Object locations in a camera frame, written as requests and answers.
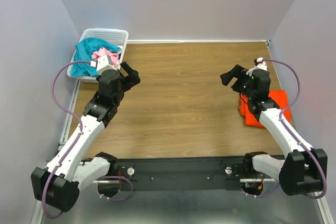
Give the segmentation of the orange t shirt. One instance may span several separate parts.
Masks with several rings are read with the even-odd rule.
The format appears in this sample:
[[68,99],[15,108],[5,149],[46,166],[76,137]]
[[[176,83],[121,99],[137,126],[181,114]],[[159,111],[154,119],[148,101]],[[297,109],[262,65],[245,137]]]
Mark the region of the orange t shirt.
[[[286,106],[289,105],[285,90],[270,90],[269,96],[280,106],[280,109],[284,109]],[[245,118],[245,125],[264,128],[264,126],[260,122],[258,122],[248,110],[247,97],[243,94],[240,94],[239,97],[240,102],[238,108],[241,116]]]

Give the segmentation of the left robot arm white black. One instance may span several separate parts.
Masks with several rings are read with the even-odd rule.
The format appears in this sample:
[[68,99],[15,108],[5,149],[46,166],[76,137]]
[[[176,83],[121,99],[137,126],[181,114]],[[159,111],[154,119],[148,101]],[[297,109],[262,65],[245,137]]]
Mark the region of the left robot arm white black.
[[99,75],[98,89],[85,106],[82,116],[66,110],[79,124],[57,155],[44,167],[31,174],[34,196],[41,201],[45,216],[57,219],[76,203],[79,193],[97,179],[112,179],[118,184],[129,179],[118,170],[117,158],[107,153],[97,154],[88,164],[81,165],[83,156],[93,141],[115,117],[125,92],[141,82],[139,73],[125,61],[120,64],[124,76],[113,65],[89,61]]

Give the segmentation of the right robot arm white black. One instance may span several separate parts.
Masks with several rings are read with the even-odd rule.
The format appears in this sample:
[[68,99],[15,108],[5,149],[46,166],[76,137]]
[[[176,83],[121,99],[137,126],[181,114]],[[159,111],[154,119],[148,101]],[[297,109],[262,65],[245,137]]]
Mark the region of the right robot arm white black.
[[221,74],[220,79],[225,86],[236,79],[232,90],[246,97],[248,111],[268,130],[284,155],[283,160],[278,160],[265,152],[247,153],[241,165],[242,173],[249,178],[263,173],[277,181],[288,196],[324,197],[328,156],[300,136],[270,97],[271,78],[266,63],[255,64],[249,70],[236,65]]

